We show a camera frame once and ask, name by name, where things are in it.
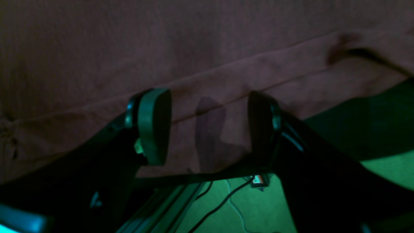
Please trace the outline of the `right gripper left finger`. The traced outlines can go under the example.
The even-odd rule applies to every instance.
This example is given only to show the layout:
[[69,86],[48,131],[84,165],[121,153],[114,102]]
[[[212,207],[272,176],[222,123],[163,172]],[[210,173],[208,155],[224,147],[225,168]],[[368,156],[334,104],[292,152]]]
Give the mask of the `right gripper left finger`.
[[134,151],[150,166],[164,165],[172,123],[172,94],[167,88],[152,88],[130,97],[125,127],[133,130]]

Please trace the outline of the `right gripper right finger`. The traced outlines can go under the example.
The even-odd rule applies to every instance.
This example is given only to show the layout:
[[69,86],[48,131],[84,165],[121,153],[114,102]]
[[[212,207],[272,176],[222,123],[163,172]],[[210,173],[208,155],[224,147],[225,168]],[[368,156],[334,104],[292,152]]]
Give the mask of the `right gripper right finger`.
[[277,100],[263,92],[251,91],[247,117],[252,155],[258,170],[300,171],[306,147]]

